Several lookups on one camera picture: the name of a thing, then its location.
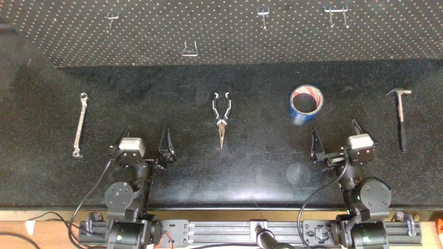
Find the hammer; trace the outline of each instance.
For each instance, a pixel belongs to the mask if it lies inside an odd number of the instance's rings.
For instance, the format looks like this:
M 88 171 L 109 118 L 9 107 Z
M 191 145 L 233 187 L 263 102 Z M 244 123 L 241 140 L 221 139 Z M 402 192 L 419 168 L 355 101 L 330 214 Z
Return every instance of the hammer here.
M 405 90 L 403 88 L 395 88 L 391 90 L 388 94 L 395 93 L 397 95 L 397 101 L 399 105 L 399 137 L 400 137 L 400 150 L 401 152 L 406 152 L 406 130 L 404 129 L 404 120 L 403 120 L 403 104 L 401 103 L 401 96 L 403 94 L 411 94 L 411 90 Z

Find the white paper piece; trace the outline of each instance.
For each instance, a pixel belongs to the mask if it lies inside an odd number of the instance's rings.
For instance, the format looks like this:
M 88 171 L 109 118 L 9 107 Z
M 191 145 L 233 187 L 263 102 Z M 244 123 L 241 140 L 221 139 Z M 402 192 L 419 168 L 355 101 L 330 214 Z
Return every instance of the white paper piece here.
M 35 221 L 25 222 L 26 230 L 28 231 L 28 234 L 30 236 L 32 236 L 34 234 L 34 225 L 35 225 Z

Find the roll of tape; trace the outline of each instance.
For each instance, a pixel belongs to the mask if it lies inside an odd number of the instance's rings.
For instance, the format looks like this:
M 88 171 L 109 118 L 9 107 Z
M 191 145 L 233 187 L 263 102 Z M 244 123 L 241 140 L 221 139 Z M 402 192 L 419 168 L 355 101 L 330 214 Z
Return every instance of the roll of tape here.
M 297 108 L 293 104 L 293 99 L 299 94 L 306 93 L 313 97 L 316 101 L 316 109 L 312 112 L 305 113 L 297 110 Z M 291 99 L 289 101 L 289 114 L 291 114 L 293 118 L 294 124 L 301 125 L 302 123 L 311 120 L 316 116 L 316 114 L 320 111 L 323 106 L 323 94 L 321 94 L 320 90 L 312 85 L 302 85 L 296 88 L 291 94 Z

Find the speckled black surface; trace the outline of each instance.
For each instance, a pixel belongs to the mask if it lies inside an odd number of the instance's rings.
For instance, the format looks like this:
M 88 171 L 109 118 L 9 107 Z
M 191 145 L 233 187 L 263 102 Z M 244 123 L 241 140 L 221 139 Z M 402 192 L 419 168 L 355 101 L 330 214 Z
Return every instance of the speckled black surface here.
M 352 118 L 379 142 L 364 169 L 391 185 L 391 207 L 443 208 L 443 61 L 56 69 L 39 61 L 27 65 L 28 57 L 18 55 L 2 62 L 9 66 L 1 73 L 0 93 L 2 209 L 73 209 L 96 182 L 108 146 L 125 125 L 145 141 L 147 155 L 156 153 L 165 125 L 172 133 L 177 163 L 155 174 L 152 209 L 240 209 L 254 203 L 261 209 L 299 208 L 335 177 L 309 163 L 311 128 L 327 151 L 336 151 L 353 134 Z M 312 122 L 297 127 L 288 99 L 301 84 L 317 86 L 325 103 Z M 398 86 L 413 91 L 404 98 L 404 155 L 395 99 L 386 96 Z M 233 100 L 225 149 L 219 149 L 210 108 L 215 91 L 229 91 Z M 78 159 L 72 151 L 81 92 L 88 93 L 89 105 L 84 157 Z M 105 190 L 124 175 L 112 167 L 85 208 L 104 208 Z M 339 189 L 320 193 L 310 207 L 343 208 Z

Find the wrench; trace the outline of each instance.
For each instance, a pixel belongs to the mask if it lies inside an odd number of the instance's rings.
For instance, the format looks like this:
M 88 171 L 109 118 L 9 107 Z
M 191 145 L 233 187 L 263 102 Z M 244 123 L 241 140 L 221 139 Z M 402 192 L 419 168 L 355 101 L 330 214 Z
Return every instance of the wrench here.
M 82 135 L 84 114 L 86 113 L 86 107 L 88 106 L 88 104 L 87 104 L 88 95 L 86 93 L 81 93 L 80 100 L 82 101 L 82 112 L 80 113 L 80 119 L 78 120 L 77 133 L 75 135 L 74 152 L 72 153 L 72 155 L 74 157 L 81 156 L 80 155 L 80 147 L 78 146 L 78 144 L 80 142 L 80 136 Z

